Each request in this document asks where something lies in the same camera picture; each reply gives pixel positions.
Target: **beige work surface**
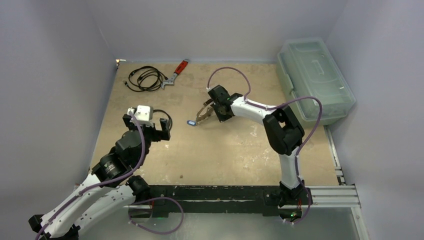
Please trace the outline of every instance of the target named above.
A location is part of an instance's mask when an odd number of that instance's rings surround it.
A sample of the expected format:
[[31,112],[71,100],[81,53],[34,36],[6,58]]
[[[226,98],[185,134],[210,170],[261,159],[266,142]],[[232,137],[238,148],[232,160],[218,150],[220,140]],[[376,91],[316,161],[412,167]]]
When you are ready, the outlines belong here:
[[[136,171],[147,183],[159,185],[278,185],[280,161],[267,140],[263,126],[249,119],[233,117],[220,123],[215,114],[199,126],[190,126],[202,103],[208,99],[206,84],[211,73],[224,66],[244,72],[251,82],[249,99],[278,105],[285,101],[274,64],[198,64],[189,63],[174,86],[153,92],[133,92],[123,83],[131,71],[151,65],[170,77],[178,64],[122,63],[98,135],[91,167],[107,154],[127,131],[122,120],[129,107],[149,105],[168,112],[173,119],[170,141],[152,142],[144,165]],[[217,72],[217,84],[229,94],[244,94],[248,86],[236,71]],[[160,128],[159,118],[153,119]],[[338,185],[329,141],[319,127],[300,153],[300,167],[306,185]]]

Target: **adjustable wrench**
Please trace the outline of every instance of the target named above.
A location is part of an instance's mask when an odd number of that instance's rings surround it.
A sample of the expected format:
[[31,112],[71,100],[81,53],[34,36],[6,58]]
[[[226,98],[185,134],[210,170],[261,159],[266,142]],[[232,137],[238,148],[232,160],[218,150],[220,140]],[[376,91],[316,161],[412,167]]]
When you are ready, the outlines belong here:
[[184,68],[186,68],[187,64],[189,63],[190,60],[185,59],[184,61],[182,61],[175,69],[175,71],[173,72],[172,77],[170,77],[169,79],[165,80],[162,82],[162,84],[160,85],[162,87],[162,89],[165,89],[165,85],[174,85],[175,79],[178,77],[178,75],[180,75],[180,73],[184,70]]

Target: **blue object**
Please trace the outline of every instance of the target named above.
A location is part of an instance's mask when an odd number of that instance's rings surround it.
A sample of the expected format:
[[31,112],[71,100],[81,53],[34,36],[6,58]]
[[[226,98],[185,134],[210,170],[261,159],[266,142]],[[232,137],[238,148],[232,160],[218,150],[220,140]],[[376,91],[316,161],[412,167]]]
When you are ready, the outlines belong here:
[[193,126],[193,127],[196,126],[196,122],[192,121],[192,120],[188,120],[187,124],[190,125],[190,126]]

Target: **wooden table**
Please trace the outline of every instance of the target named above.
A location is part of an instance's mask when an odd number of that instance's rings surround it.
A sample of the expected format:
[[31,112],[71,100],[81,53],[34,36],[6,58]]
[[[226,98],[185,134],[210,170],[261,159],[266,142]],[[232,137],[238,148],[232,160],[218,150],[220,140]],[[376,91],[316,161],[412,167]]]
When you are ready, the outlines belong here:
[[[173,119],[170,141],[153,142],[144,165],[136,172],[147,183],[163,185],[278,185],[281,170],[277,153],[269,146],[264,128],[248,119],[233,117],[220,123],[213,114],[199,126],[190,126],[209,96],[206,83],[211,73],[224,66],[244,72],[251,82],[249,99],[279,105],[286,99],[274,64],[189,63],[174,86],[154,92],[133,92],[123,83],[136,68],[150,65],[170,77],[178,63],[122,63],[91,160],[93,167],[127,131],[122,120],[129,107],[149,105],[168,112]],[[154,82],[154,77],[146,80]],[[215,74],[211,87],[220,84],[229,94],[244,94],[248,86],[236,71]],[[155,113],[157,126],[162,113]],[[324,128],[319,127],[300,153],[300,167],[306,185],[338,185],[333,156]]]

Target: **gray wall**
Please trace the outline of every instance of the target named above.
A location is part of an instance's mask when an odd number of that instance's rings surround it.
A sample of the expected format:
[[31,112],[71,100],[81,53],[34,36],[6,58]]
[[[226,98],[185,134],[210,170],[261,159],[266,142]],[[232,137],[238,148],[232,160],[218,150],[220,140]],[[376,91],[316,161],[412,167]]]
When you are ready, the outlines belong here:
[[84,179],[114,61],[85,1],[0,1],[0,239]]
[[422,239],[424,2],[350,0],[327,46],[356,96],[332,126],[372,239]]
[[327,39],[347,0],[88,0],[119,59],[275,61],[289,38]]

